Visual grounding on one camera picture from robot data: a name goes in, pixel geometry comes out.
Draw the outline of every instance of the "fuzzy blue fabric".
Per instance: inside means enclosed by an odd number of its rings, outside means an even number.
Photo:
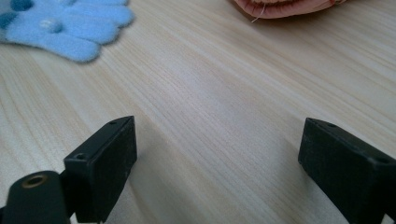
[[[126,0],[0,0],[0,42],[87,62],[134,18],[125,4]]]

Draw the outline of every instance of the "tabletop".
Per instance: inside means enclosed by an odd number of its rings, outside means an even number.
[[[305,118],[396,158],[396,2],[258,20],[232,0],[135,1],[91,63],[0,45],[0,206],[133,115],[135,163],[107,223],[347,223],[297,161]]]

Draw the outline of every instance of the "light wood grain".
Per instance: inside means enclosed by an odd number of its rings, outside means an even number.
[[[101,57],[0,46],[9,186],[135,115],[138,160],[107,223],[347,223],[297,162],[304,119],[396,157],[396,2],[257,21],[225,0],[134,1]]]

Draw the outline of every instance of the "glove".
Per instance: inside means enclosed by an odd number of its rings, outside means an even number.
[[[126,0],[0,0],[0,42],[42,48],[76,62],[99,55],[134,17]]]
[[[246,13],[256,18],[274,19],[300,15],[338,5],[346,0],[235,0]]]

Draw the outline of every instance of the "black plastic part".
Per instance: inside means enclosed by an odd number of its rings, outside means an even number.
[[[64,158],[68,214],[76,212],[78,222],[105,222],[135,161],[134,117],[103,126]]]
[[[396,160],[328,122],[306,119],[299,163],[350,223],[396,219]]]
[[[59,175],[43,171],[15,182],[8,194],[2,224],[69,222]]]

